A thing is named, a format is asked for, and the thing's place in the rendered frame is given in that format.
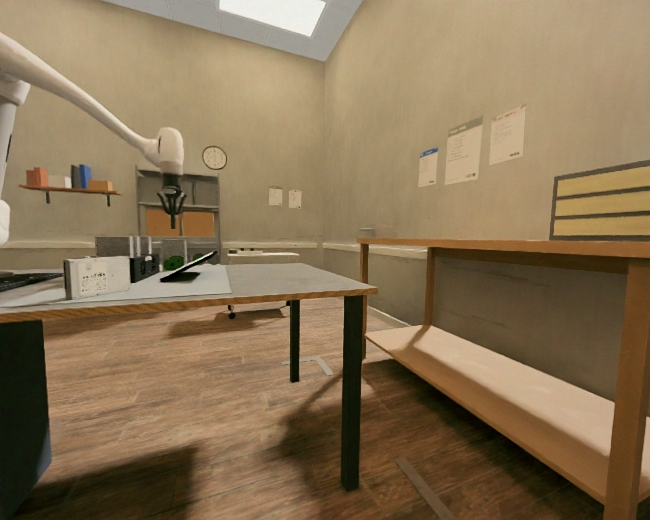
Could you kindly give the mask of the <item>grey flat mat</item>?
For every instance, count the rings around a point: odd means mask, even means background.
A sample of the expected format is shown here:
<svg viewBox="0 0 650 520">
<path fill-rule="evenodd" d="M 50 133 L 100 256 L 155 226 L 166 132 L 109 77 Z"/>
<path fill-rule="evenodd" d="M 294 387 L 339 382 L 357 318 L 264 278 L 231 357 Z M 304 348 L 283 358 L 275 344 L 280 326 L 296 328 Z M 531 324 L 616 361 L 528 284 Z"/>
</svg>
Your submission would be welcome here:
<svg viewBox="0 0 650 520">
<path fill-rule="evenodd" d="M 88 303 L 168 297 L 232 294 L 225 266 L 194 266 L 163 282 L 161 278 L 175 270 L 162 270 L 136 283 L 130 283 L 130 290 L 82 298 L 65 299 L 64 287 L 58 286 L 24 298 L 0 305 L 0 308 Z"/>
</svg>

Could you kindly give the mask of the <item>white hard drive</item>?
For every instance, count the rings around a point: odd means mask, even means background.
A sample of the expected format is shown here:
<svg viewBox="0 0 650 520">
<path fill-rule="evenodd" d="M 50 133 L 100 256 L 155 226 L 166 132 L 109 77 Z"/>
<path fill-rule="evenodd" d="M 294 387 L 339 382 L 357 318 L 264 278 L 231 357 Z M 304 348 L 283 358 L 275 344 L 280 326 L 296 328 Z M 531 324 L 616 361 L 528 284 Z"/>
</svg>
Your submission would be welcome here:
<svg viewBox="0 0 650 520">
<path fill-rule="evenodd" d="M 67 259 L 63 270 L 67 300 L 130 290 L 128 256 Z"/>
</svg>

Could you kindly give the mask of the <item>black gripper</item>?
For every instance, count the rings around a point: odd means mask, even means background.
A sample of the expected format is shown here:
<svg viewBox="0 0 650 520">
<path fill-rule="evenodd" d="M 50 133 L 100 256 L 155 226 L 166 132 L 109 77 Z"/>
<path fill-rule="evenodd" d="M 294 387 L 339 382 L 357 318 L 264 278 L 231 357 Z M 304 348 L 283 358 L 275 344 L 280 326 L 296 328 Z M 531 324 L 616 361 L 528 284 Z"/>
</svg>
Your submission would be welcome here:
<svg viewBox="0 0 650 520">
<path fill-rule="evenodd" d="M 164 195 L 163 195 L 163 188 L 162 191 L 157 193 L 159 196 L 162 206 L 164 208 L 165 213 L 168 214 L 168 217 L 171 218 L 171 229 L 176 229 L 176 218 L 178 217 L 178 214 L 181 214 L 180 211 L 182 211 L 184 201 L 187 198 L 187 195 L 183 193 L 181 189 L 181 176 L 178 175 L 172 175 L 172 174 L 163 174 L 163 186 L 164 185 L 173 185 L 179 188 L 179 191 L 176 191 L 175 194 L 165 194 L 165 196 L 168 198 L 168 206 L 169 206 L 169 211 L 166 205 L 166 202 L 164 200 Z M 181 200 L 180 204 L 177 210 L 177 198 L 179 198 L 181 194 Z M 173 205 L 172 205 L 172 198 L 173 198 Z M 173 212 L 173 213 L 172 213 Z"/>
</svg>

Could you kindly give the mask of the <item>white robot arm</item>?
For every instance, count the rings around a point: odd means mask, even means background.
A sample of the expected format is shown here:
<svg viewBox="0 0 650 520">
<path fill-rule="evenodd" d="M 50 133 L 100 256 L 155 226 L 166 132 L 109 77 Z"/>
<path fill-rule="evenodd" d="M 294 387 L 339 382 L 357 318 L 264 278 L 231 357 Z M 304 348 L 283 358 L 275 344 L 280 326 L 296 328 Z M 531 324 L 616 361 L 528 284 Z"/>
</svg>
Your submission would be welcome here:
<svg viewBox="0 0 650 520">
<path fill-rule="evenodd" d="M 55 94 L 88 113 L 138 149 L 145 159 L 161 169 L 162 175 L 172 174 L 182 177 L 184 150 L 183 141 L 178 131 L 172 128 L 161 128 L 158 141 L 147 140 L 136 135 L 92 97 L 37 56 L 0 33 L 0 198 L 16 107 L 23 105 L 30 85 Z M 155 147 L 160 161 L 156 156 Z M 0 200 L 0 246 L 8 239 L 9 213 L 10 208 Z"/>
</svg>

